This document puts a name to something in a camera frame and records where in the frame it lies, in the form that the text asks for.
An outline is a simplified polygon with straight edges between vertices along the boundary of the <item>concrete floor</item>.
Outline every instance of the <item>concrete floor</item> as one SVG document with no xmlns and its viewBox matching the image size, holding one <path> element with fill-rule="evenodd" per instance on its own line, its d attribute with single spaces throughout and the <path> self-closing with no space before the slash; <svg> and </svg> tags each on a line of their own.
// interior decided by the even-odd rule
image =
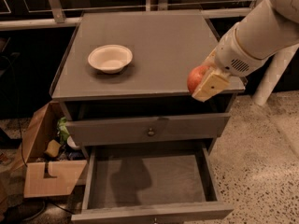
<svg viewBox="0 0 299 224">
<path fill-rule="evenodd" d="M 26 120 L 22 121 L 25 130 Z M 235 210 L 214 223 L 299 223 L 299 91 L 272 94 L 259 107 L 249 96 L 237 97 L 232 117 L 210 155 L 222 198 Z M 2 120 L 0 127 L 14 132 L 16 124 Z M 0 149 L 11 159 L 14 149 Z M 0 164 L 9 203 L 21 202 L 22 170 L 11 176 L 9 164 Z M 53 199 L 61 207 L 79 213 L 83 188 Z M 70 214 L 48 204 L 46 211 L 26 223 L 70 223 Z"/>
</svg>

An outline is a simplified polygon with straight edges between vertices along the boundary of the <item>cable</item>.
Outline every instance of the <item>cable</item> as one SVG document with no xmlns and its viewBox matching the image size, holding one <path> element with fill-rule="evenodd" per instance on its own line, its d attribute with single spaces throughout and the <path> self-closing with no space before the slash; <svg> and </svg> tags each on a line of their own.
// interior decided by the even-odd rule
<svg viewBox="0 0 299 224">
<path fill-rule="evenodd" d="M 21 121 L 20 121 L 20 117 L 19 117 L 20 94 L 19 94 L 19 89 L 18 89 L 18 85 L 17 85 L 17 79 L 16 79 L 16 75 L 15 75 L 15 70 L 14 70 L 13 65 L 12 65 L 17 58 L 14 58 L 14 60 L 12 62 L 10 61 L 10 59 L 7 56 L 2 56 L 2 58 L 4 58 L 5 60 L 8 61 L 8 63 L 9 63 L 8 68 L 11 67 L 11 71 L 12 71 L 12 79 L 13 79 L 13 83 L 15 85 L 15 90 L 16 90 L 16 94 L 17 94 L 16 114 L 17 114 L 17 121 L 18 121 L 18 126 L 19 126 L 19 133 L 20 133 L 20 137 L 21 137 L 21 159 L 22 159 L 25 167 L 28 167 L 27 163 L 25 161 L 24 155 L 23 155 Z"/>
<path fill-rule="evenodd" d="M 66 213 L 69 213 L 69 214 L 71 214 L 71 215 L 75 215 L 74 212 L 72 212 L 72 211 L 70 211 L 70 210 L 68 210 L 68 209 L 65 209 L 65 208 L 61 207 L 60 205 L 56 204 L 56 203 L 55 203 L 53 200 L 51 200 L 50 198 L 47 198 L 46 200 L 47 200 L 49 203 L 51 203 L 52 205 L 54 205 L 54 206 L 56 206 L 56 207 L 62 209 L 62 210 L 65 211 Z"/>
</svg>

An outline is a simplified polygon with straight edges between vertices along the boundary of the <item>cardboard box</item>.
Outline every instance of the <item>cardboard box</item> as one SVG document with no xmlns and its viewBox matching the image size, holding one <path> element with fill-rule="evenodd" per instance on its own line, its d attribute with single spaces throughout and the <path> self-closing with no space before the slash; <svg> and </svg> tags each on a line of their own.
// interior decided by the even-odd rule
<svg viewBox="0 0 299 224">
<path fill-rule="evenodd" d="M 49 141 L 56 136 L 57 121 L 63 115 L 58 103 L 46 104 L 34 113 L 22 138 L 22 146 L 16 154 L 10 171 L 23 167 L 24 161 L 27 163 L 25 198 L 71 194 L 86 167 L 86 160 L 50 161 L 46 173 L 46 163 L 36 162 L 37 158 L 44 157 Z"/>
</svg>

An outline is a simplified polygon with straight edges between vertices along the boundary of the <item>cabinet top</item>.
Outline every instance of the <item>cabinet top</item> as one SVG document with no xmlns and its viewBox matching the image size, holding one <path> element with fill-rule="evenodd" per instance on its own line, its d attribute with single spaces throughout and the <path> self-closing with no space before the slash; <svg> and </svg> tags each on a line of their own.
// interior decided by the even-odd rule
<svg viewBox="0 0 299 224">
<path fill-rule="evenodd" d="M 88 65 L 104 45 L 122 45 L 132 62 L 117 75 Z M 60 101 L 189 95 L 187 77 L 217 45 L 198 11 L 86 13 L 63 64 L 52 98 Z M 224 92 L 243 91 L 237 77 Z"/>
</svg>

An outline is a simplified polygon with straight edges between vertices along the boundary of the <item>drawer knob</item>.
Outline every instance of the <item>drawer knob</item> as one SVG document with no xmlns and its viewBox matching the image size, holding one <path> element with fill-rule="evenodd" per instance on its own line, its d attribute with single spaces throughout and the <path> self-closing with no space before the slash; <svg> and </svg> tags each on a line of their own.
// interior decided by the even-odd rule
<svg viewBox="0 0 299 224">
<path fill-rule="evenodd" d="M 156 134 L 155 130 L 152 129 L 152 128 L 149 128 L 149 130 L 148 130 L 148 136 L 149 136 L 149 137 L 152 137 L 152 136 L 155 135 L 155 134 Z"/>
</svg>

